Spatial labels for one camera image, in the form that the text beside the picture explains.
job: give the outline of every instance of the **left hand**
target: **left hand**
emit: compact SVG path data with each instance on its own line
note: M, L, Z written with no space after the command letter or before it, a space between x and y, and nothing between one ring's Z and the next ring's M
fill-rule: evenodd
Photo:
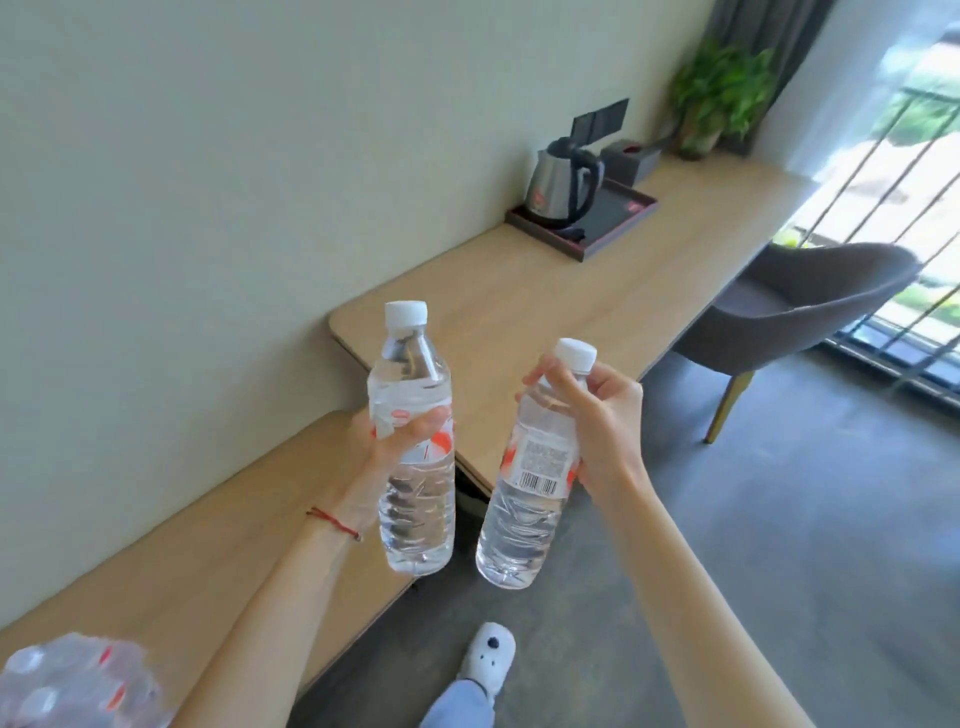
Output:
M429 440L450 419L449 407L434 407L394 434L377 440L370 413L366 408L353 416L349 439L360 449L362 465L353 477L340 503L334 508L337 519L363 533L376 521L376 504L383 495L387 479L408 449Z

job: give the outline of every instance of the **plant pot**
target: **plant pot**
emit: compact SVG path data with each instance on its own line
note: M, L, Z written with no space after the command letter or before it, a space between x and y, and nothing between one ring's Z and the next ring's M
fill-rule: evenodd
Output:
M690 109L684 114L684 122L680 131L677 132L673 152L681 159L703 159L713 151L721 131L720 129L714 132L704 131L697 124L695 109Z

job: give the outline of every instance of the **wooden desk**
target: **wooden desk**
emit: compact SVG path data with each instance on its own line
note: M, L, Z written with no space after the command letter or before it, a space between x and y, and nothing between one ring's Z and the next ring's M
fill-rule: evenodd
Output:
M500 225L337 308L330 329L368 369L383 304L423 299L453 372L457 464L487 493L520 377L561 336L640 376L800 206L812 183L756 162L665 158L637 186L660 209L584 263Z
M179 705L241 610L297 535L310 505L329 507L355 465L335 412L271 450L135 544L0 631L0 660L66 632L148 649ZM387 566L376 528L354 546L302 684L312 681L409 586Z

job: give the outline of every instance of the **slipper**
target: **slipper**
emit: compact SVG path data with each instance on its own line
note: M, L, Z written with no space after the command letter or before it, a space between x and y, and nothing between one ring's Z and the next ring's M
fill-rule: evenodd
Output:
M510 630L502 624L485 622L473 637L457 677L472 680L483 688L492 705L515 655L516 640Z

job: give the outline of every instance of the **small black box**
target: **small black box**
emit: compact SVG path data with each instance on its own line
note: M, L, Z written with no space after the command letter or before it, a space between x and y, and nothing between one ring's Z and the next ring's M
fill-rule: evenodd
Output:
M604 177L633 187L653 172L660 160L663 147L659 144L644 147L630 139L620 139L600 152L604 163Z

